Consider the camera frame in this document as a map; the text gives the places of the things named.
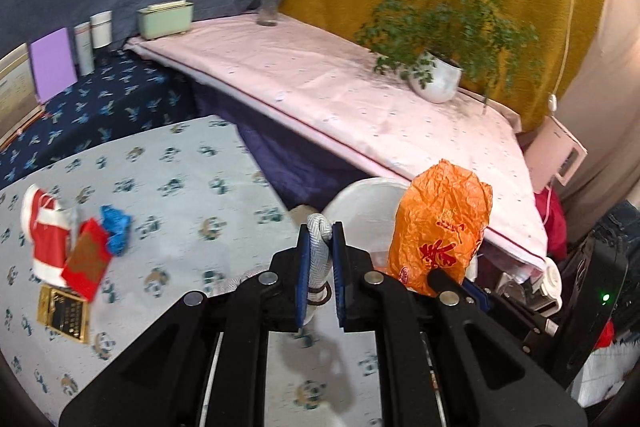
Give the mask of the orange plastic bag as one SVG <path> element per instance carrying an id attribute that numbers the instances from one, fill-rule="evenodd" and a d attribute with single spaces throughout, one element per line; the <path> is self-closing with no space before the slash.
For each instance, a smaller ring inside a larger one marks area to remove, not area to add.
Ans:
<path id="1" fill-rule="evenodd" d="M 414 178 L 402 195 L 385 272 L 433 297 L 428 274 L 442 269 L 460 284 L 483 242 L 492 187 L 443 159 Z"/>

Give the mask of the blue wrapper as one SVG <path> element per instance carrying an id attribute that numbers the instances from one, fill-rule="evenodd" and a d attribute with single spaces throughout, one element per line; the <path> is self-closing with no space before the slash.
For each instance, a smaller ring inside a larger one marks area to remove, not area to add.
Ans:
<path id="1" fill-rule="evenodd" d="M 101 227 L 107 233 L 107 250 L 112 256 L 120 257 L 128 246 L 132 217 L 111 205 L 103 205 L 100 210 Z"/>

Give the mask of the red paper envelope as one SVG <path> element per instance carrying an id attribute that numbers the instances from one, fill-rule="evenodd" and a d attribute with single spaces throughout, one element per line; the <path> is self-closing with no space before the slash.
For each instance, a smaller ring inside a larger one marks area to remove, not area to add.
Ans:
<path id="1" fill-rule="evenodd" d="M 108 234 L 96 219 L 85 221 L 70 252 L 62 279 L 76 294 L 92 303 L 112 255 L 107 249 Z"/>

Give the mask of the gold black cigarette box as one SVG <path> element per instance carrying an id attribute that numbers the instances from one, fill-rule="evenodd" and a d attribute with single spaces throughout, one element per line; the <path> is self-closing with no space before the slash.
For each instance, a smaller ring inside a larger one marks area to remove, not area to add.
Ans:
<path id="1" fill-rule="evenodd" d="M 60 335 L 88 343 L 90 303 L 70 291 L 42 285 L 39 291 L 37 322 Z"/>

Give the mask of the red white paper cup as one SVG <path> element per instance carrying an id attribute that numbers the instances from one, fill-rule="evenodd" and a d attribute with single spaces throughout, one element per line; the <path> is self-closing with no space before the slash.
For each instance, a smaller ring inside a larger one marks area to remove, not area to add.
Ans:
<path id="1" fill-rule="evenodd" d="M 32 271 L 43 283 L 65 288 L 63 270 L 70 252 L 72 227 L 58 199 L 32 184 L 21 205 L 21 227 L 32 244 Z"/>

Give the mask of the white lined trash bin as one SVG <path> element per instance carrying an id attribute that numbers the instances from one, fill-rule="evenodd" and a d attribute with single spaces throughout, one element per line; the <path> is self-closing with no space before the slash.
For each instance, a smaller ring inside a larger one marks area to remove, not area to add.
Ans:
<path id="1" fill-rule="evenodd" d="M 370 178 L 350 184 L 338 193 L 321 213 L 332 225 L 340 221 L 348 246 L 367 251 L 375 269 L 388 265 L 396 213 L 409 184 L 394 179 Z M 296 225 L 317 211 L 298 205 L 288 214 Z"/>

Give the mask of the white round appliance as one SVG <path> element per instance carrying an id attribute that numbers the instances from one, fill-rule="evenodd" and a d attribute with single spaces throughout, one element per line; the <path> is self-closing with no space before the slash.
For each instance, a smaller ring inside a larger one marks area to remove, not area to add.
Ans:
<path id="1" fill-rule="evenodd" d="M 526 311 L 540 315 L 544 321 L 544 332 L 553 337 L 558 331 L 551 317 L 559 312 L 563 306 L 562 279 L 556 263 L 551 258 L 544 259 L 544 269 L 539 274 L 534 274 L 524 283 L 518 283 L 515 277 L 503 272 L 498 286 L 497 294 L 509 297 Z"/>

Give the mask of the pink bed cover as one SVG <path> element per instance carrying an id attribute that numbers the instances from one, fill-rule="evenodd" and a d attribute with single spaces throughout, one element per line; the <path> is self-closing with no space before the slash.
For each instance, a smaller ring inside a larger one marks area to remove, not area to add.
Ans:
<path id="1" fill-rule="evenodd" d="M 373 72 L 361 46 L 282 16 L 264 27 L 252 14 L 203 20 L 178 36 L 127 49 L 232 96 L 359 169 L 409 182 L 446 159 L 492 187 L 485 236 L 544 269 L 547 234 L 512 124 L 456 94 L 422 100 L 403 81 Z"/>

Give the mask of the pink electric kettle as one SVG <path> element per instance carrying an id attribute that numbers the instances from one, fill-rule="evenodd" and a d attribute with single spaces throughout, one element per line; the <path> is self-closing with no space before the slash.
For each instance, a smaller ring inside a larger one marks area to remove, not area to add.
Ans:
<path id="1" fill-rule="evenodd" d="M 564 124 L 548 117 L 524 153 L 534 192 L 540 193 L 552 181 L 567 186 L 587 155 L 588 150 Z"/>

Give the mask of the potted green plant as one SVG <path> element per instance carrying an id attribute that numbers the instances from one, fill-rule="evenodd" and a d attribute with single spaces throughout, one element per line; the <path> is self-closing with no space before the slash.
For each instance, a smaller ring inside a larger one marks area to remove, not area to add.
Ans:
<path id="1" fill-rule="evenodd" d="M 519 1 L 378 0 L 355 40 L 374 56 L 378 75 L 424 89 L 439 65 L 449 65 L 488 96 L 544 75 L 538 29 L 513 12 Z"/>

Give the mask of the navy floral cloth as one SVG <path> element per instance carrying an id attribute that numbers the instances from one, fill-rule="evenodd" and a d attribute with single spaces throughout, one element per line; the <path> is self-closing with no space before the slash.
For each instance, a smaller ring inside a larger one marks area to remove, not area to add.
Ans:
<path id="1" fill-rule="evenodd" d="M 118 51 L 44 106 L 1 152 L 6 187 L 55 161 L 108 141 L 196 116 L 192 82 L 173 69 Z"/>

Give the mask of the green tissue box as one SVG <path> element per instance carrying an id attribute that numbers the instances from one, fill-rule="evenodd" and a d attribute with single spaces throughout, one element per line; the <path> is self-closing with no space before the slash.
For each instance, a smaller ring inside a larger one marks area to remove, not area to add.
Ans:
<path id="1" fill-rule="evenodd" d="M 138 11 L 140 36 L 154 40 L 183 34 L 191 29 L 194 5 L 190 1 L 178 0 L 150 4 Z"/>

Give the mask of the white slim bottle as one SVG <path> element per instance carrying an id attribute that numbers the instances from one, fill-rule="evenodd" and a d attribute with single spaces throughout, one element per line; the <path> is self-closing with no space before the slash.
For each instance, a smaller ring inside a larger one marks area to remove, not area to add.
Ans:
<path id="1" fill-rule="evenodd" d="M 76 53 L 79 72 L 82 77 L 94 72 L 93 46 L 91 41 L 91 25 L 89 22 L 74 27 Z"/>

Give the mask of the desk calendar on stand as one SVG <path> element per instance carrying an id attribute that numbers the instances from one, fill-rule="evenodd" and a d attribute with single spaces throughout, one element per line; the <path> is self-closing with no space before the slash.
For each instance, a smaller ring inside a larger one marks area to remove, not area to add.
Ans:
<path id="1" fill-rule="evenodd" d="M 5 150 L 43 112 L 32 75 L 28 46 L 23 43 L 1 59 L 1 150 Z"/>

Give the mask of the purple card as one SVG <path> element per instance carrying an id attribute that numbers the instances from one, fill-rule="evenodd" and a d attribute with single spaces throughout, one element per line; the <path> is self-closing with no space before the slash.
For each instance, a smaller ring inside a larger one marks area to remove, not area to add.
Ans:
<path id="1" fill-rule="evenodd" d="M 65 27 L 34 41 L 29 47 L 29 56 L 40 103 L 49 102 L 77 81 Z"/>

